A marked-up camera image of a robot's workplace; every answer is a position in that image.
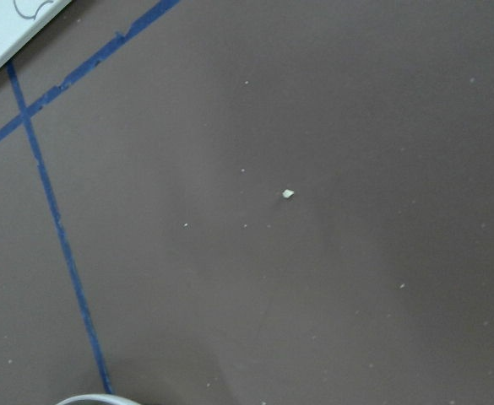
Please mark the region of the cream bear serving tray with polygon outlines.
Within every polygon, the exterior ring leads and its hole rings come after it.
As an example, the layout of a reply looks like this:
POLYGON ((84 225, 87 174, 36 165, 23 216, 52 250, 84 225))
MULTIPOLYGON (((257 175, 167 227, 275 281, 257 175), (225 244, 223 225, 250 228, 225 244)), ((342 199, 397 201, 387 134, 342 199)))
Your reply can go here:
POLYGON ((70 0, 0 1, 0 68, 70 3, 70 0))

